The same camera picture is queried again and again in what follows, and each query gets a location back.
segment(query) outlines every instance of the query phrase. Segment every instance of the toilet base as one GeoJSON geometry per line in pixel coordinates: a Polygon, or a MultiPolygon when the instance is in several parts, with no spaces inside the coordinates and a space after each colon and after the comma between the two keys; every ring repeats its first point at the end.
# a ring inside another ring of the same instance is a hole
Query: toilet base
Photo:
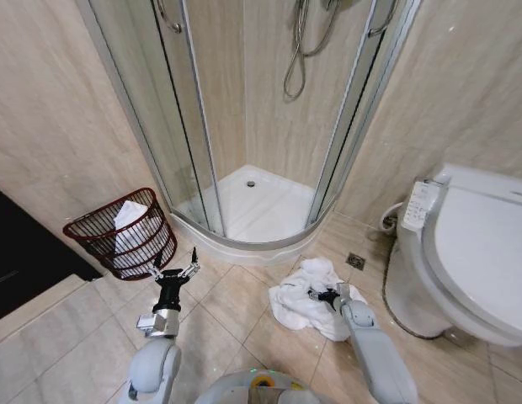
{"type": "Polygon", "coordinates": [[[386,306],[396,323],[414,337],[433,339],[452,327],[419,279],[403,262],[396,241],[383,285],[386,306]]]}

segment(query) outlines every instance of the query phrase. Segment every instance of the dark door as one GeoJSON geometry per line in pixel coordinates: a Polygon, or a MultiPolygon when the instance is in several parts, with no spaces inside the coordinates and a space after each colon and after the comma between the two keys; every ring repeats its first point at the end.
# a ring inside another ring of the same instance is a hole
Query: dark door
{"type": "Polygon", "coordinates": [[[102,276],[0,191],[0,318],[70,274],[102,276]]]}

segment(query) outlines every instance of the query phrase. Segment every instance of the bidet control panel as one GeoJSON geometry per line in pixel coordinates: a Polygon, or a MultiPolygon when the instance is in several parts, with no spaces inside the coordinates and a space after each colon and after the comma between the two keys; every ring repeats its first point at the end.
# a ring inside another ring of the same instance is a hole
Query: bidet control panel
{"type": "Polygon", "coordinates": [[[409,197],[402,226],[411,231],[422,229],[426,214],[431,209],[432,202],[439,188],[436,185],[417,181],[409,197]]]}

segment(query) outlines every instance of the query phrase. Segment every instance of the toilet lid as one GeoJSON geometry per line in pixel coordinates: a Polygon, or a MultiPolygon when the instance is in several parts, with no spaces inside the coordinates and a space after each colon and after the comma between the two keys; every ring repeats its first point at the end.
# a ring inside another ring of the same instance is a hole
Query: toilet lid
{"type": "Polygon", "coordinates": [[[467,309],[522,335],[522,203],[447,188],[423,231],[426,258],[467,309]]]}

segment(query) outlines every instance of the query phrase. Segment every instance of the wicker basket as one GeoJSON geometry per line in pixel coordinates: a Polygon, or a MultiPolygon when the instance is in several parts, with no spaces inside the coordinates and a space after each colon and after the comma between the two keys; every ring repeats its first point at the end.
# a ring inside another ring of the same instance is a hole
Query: wicker basket
{"type": "Polygon", "coordinates": [[[177,249],[177,239],[150,188],[138,189],[76,219],[63,233],[123,280],[151,276],[149,270],[165,267],[177,249]],[[127,200],[147,210],[128,226],[115,229],[114,219],[127,200]]]}

